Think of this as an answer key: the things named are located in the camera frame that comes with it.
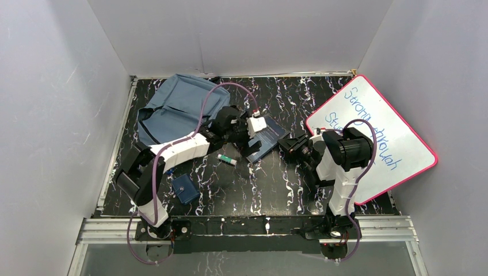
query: book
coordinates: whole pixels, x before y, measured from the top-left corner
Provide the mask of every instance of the book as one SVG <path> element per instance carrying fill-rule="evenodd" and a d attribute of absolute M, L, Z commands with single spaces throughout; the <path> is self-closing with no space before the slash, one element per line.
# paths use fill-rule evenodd
<path fill-rule="evenodd" d="M 265 115 L 264 119 L 267 127 L 256 133 L 255 137 L 249 141 L 249 146 L 258 140 L 261 141 L 260 150 L 246 158 L 250 163 L 255 163 L 257 160 L 263 158 L 263 156 L 278 145 L 279 139 L 289 135 L 289 132 L 282 128 L 273 118 L 271 118 L 271 116 Z"/>

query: metal frame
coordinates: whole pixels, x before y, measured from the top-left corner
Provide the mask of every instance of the metal frame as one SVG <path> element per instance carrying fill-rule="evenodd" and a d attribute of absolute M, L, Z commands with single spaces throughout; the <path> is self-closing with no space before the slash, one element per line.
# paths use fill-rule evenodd
<path fill-rule="evenodd" d="M 416 275 L 428 275 L 420 249 L 418 237 L 410 216 L 356 216 L 361 226 L 361 242 L 405 242 Z M 135 241 L 139 218 L 131 224 L 129 236 L 134 244 L 169 245 L 163 241 Z M 128 218 L 90 218 L 84 220 L 78 235 L 77 247 L 71 261 L 68 276 L 80 275 L 89 244 L 125 244 L 127 242 Z M 323 239 L 320 243 L 337 242 Z"/>
<path fill-rule="evenodd" d="M 105 174 L 105 179 L 103 181 L 102 190 L 100 191 L 100 196 L 98 198 L 97 203 L 97 210 L 103 210 L 105 197 L 108 191 L 108 185 L 110 184 L 110 180 L 112 179 L 113 175 L 113 166 L 115 165 L 115 160 L 117 159 L 117 154 L 119 153 L 120 148 L 120 141 L 122 140 L 122 136 L 125 130 L 125 123 L 127 122 L 127 117 L 129 116 L 129 111 L 131 109 L 132 98 L 134 97 L 134 93 L 136 91 L 138 78 L 134 78 L 131 83 L 131 89 L 129 91 L 129 96 L 127 98 L 127 103 L 125 105 L 124 115 L 122 117 L 122 122 L 120 124 L 120 130 L 115 138 L 115 144 L 113 145 L 112 156 L 110 157 L 109 165 L 107 167 L 107 172 Z"/>

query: white backdrop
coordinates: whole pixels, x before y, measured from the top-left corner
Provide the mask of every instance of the white backdrop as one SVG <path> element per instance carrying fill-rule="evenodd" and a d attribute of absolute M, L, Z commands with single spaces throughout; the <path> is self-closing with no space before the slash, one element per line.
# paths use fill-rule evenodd
<path fill-rule="evenodd" d="M 66 275 L 130 78 L 85 0 L 1 0 L 0 275 Z"/>
<path fill-rule="evenodd" d="M 439 156 L 393 190 L 429 275 L 486 275 L 488 1 L 395 0 L 359 72 Z"/>
<path fill-rule="evenodd" d="M 89 0 L 131 75 L 357 68 L 392 0 Z"/>

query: blue fabric bag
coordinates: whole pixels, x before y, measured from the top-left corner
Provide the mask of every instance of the blue fabric bag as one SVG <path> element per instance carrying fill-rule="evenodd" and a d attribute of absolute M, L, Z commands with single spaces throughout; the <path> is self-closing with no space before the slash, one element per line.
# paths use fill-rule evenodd
<path fill-rule="evenodd" d="M 159 87 L 149 103 L 138 111 L 139 140 L 145 145 L 162 144 L 190 134 L 197 127 L 201 105 L 216 84 L 192 75 L 173 75 Z M 229 104 L 222 87 L 208 98 L 203 121 L 213 119 Z"/>

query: small blue pouch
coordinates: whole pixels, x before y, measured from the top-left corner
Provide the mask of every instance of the small blue pouch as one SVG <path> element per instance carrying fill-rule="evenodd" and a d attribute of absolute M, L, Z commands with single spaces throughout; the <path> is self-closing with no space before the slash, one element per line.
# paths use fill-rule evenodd
<path fill-rule="evenodd" d="M 188 205 L 200 197 L 200 192 L 195 188 L 195 184 L 193 184 L 188 174 L 176 178 L 171 185 L 183 205 Z"/>

